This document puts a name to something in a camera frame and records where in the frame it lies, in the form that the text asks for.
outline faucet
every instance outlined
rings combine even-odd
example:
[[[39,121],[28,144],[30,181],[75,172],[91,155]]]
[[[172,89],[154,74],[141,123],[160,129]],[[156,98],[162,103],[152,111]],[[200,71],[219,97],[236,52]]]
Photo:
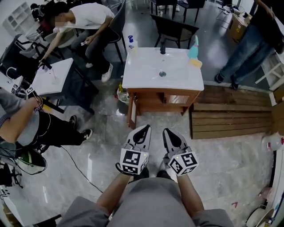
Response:
[[[166,53],[166,38],[164,35],[162,35],[160,42],[161,42],[160,52],[162,55],[164,55]]]

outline sink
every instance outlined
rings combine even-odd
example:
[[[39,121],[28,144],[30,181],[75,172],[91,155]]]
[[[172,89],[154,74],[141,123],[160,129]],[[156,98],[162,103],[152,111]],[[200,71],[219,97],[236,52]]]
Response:
[[[138,48],[128,54],[124,69],[123,88],[171,88],[203,90],[200,68],[189,64],[187,49]]]

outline blue jeans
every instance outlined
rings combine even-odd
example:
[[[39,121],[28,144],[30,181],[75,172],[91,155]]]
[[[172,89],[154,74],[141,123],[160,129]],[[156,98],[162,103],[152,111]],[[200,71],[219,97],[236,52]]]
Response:
[[[232,75],[234,82],[238,84],[255,72],[273,52],[274,48],[265,42],[258,29],[251,24],[229,61],[221,69],[220,75],[223,79]]]

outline open cabinet door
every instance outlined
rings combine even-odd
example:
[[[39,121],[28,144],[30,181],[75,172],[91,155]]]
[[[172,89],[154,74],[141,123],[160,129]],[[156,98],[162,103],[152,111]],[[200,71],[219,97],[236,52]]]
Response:
[[[134,98],[134,92],[130,93],[129,107],[127,114],[127,124],[130,128],[136,128],[136,117],[137,117],[137,102]]]

